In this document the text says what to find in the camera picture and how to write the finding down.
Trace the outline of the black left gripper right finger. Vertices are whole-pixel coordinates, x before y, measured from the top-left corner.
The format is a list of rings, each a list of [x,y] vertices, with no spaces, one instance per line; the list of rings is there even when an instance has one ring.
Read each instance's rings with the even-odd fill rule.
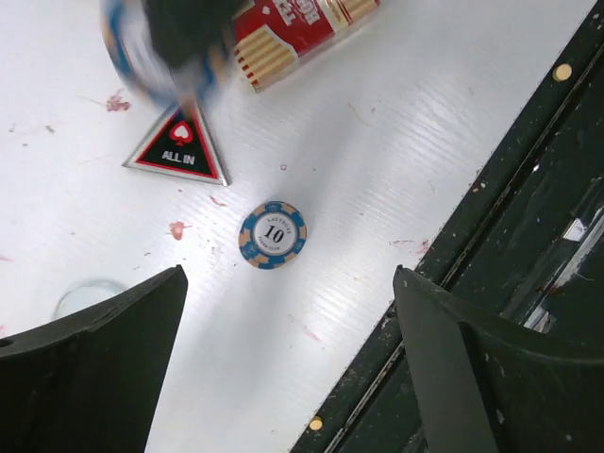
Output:
[[[600,452],[603,353],[398,266],[394,302],[432,452]]]

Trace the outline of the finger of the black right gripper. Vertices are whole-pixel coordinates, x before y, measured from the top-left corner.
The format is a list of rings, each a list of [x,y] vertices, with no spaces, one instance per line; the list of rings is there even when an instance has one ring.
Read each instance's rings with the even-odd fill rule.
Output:
[[[144,1],[154,54],[179,102],[201,98],[228,74],[236,3],[227,0]]]

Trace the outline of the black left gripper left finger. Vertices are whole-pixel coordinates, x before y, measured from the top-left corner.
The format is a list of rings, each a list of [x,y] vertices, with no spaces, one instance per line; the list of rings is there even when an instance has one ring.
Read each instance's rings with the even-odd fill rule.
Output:
[[[2,339],[2,451],[143,452],[187,289],[171,267]]]

